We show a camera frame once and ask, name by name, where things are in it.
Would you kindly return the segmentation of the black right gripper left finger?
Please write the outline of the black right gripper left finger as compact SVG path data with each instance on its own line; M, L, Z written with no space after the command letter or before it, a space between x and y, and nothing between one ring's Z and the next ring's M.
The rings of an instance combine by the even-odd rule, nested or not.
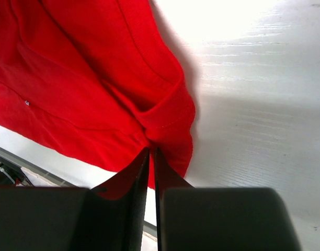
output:
M36 187L0 163L0 250L140 250L149 150L93 189Z

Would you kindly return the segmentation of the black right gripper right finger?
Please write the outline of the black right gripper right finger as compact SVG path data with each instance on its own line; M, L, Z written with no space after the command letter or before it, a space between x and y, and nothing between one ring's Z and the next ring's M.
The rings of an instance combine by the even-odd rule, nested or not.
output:
M285 204L271 188L196 188L157 149L159 250L300 250Z

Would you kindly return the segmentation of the red t shirt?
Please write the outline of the red t shirt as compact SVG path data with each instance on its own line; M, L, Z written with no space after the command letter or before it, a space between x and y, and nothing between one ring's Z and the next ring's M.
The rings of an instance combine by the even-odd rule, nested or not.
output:
M0 1L0 126L111 172L184 177L195 105L149 1Z

